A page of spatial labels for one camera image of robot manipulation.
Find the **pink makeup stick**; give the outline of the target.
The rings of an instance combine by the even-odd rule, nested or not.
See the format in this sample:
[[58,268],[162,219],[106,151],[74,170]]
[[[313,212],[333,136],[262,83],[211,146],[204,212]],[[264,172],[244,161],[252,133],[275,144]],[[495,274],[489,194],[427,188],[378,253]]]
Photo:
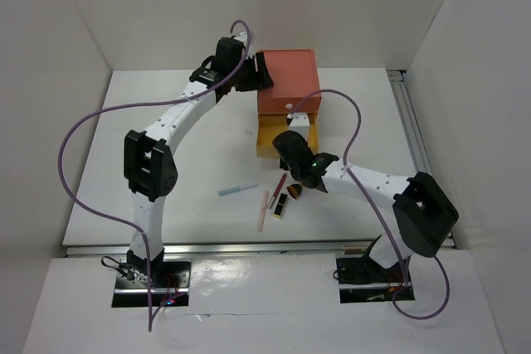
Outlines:
[[262,232],[263,231],[263,225],[264,225],[264,222],[265,222],[266,211],[267,211],[268,202],[269,202],[269,195],[270,195],[270,193],[268,191],[264,191],[263,196],[262,196],[260,214],[259,214],[259,217],[258,217],[257,227],[256,227],[256,230],[258,232]]

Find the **light blue makeup pencil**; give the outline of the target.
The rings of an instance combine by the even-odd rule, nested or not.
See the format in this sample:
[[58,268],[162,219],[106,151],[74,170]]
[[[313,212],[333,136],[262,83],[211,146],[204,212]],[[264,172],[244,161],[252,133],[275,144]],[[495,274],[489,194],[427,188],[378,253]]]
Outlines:
[[258,183],[243,184],[243,185],[238,185],[235,187],[229,187],[229,188],[222,189],[218,191],[217,194],[218,196],[227,196],[227,195],[231,195],[234,193],[243,192],[243,191],[258,187],[258,186],[259,186]]

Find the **small black kabuki brush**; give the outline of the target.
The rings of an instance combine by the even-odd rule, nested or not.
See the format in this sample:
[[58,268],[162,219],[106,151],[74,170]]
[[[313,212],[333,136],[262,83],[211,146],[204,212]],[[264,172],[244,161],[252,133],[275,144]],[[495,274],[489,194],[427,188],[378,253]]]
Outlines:
[[286,189],[287,189],[288,194],[292,198],[298,199],[302,193],[303,187],[301,184],[296,183],[296,184],[289,185]]

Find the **black gold lipstick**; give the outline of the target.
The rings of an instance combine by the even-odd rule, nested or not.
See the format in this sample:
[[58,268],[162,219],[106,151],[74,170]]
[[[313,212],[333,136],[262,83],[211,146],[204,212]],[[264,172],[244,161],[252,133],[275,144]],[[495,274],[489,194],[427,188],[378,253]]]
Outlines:
[[280,219],[283,216],[287,200],[288,200],[288,195],[286,193],[281,193],[279,195],[279,198],[275,205],[275,209],[273,210],[273,213],[272,213],[274,218]]

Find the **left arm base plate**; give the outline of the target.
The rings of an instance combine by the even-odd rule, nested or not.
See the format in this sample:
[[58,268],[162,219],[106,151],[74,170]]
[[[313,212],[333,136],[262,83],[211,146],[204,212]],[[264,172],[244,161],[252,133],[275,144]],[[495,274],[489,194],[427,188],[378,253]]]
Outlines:
[[116,272],[112,308],[146,308],[147,287],[150,285],[153,307],[187,307],[192,271],[190,261],[163,262],[148,282],[147,276],[124,261],[109,256],[101,259],[104,267]]

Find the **coral three-tier drawer organizer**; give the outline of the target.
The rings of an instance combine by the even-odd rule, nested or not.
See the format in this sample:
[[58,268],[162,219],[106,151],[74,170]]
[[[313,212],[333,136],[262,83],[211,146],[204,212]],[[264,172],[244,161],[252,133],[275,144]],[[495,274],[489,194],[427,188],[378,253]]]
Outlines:
[[288,114],[307,95],[320,90],[314,51],[263,50],[273,86],[257,93],[259,114]]

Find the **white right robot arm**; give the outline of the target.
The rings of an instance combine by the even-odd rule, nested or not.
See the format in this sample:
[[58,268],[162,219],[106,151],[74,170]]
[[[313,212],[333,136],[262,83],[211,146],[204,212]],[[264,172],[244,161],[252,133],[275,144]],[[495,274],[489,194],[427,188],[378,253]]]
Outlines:
[[366,251],[362,271],[382,280],[395,264],[412,255],[433,258],[459,219],[458,210],[435,178],[390,175],[348,163],[330,153],[313,153],[303,136],[285,131],[273,146],[291,176],[303,186],[364,200],[383,234]]

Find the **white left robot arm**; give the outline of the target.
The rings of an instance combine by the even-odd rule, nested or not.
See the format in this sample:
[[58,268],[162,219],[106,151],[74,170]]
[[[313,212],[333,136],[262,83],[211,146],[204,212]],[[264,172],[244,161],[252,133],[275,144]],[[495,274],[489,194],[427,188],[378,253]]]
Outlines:
[[163,207],[178,181],[173,156],[193,125],[232,89],[255,91],[274,83],[262,51],[250,53],[245,32],[223,37],[216,52],[189,77],[182,103],[171,106],[145,130],[129,131],[124,139],[124,177],[132,192],[135,231],[126,254],[134,277],[153,287],[163,279]]

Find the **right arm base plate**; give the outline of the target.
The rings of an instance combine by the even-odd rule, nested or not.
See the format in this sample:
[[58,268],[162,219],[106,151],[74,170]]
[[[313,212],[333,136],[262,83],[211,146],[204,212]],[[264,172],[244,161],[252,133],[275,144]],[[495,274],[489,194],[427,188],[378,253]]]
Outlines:
[[332,276],[339,284],[341,304],[415,299],[412,286],[404,283],[399,263],[383,269],[378,264],[366,263],[363,257],[339,257]]

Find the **red lip gloss wand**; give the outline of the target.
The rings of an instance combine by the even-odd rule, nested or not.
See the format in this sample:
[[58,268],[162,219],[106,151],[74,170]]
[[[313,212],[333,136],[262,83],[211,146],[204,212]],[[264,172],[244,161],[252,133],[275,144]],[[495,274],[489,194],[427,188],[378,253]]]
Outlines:
[[276,188],[275,188],[275,190],[274,190],[269,202],[268,202],[268,205],[267,205],[268,209],[271,209],[273,207],[273,205],[276,203],[276,201],[277,201],[277,199],[278,199],[278,197],[280,195],[280,192],[281,192],[283,186],[285,185],[286,179],[287,179],[287,173],[284,172],[282,174],[282,176],[281,176],[281,178],[280,178],[280,180],[279,180],[279,182],[278,182],[278,184],[277,184],[277,186],[276,186]]

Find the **aluminium front rail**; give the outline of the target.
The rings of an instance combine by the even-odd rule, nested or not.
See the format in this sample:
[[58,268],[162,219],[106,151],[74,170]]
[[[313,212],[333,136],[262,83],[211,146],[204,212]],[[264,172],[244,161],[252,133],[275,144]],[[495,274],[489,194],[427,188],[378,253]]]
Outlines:
[[[286,242],[218,243],[167,245],[166,255],[192,257],[194,255],[265,255],[265,254],[305,254],[335,253],[358,255],[371,244],[370,240],[305,240]],[[66,257],[94,257],[103,255],[125,256],[127,245],[84,245],[68,246]]]

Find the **yellow drawer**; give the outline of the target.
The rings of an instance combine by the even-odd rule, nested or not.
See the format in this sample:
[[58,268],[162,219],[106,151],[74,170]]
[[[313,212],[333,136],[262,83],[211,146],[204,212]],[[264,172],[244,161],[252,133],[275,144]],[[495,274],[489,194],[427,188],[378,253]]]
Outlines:
[[[308,144],[316,153],[319,149],[319,135],[317,129],[317,114],[310,113]],[[256,139],[256,156],[258,158],[279,158],[273,147],[274,138],[288,129],[286,114],[259,114],[258,133]]]

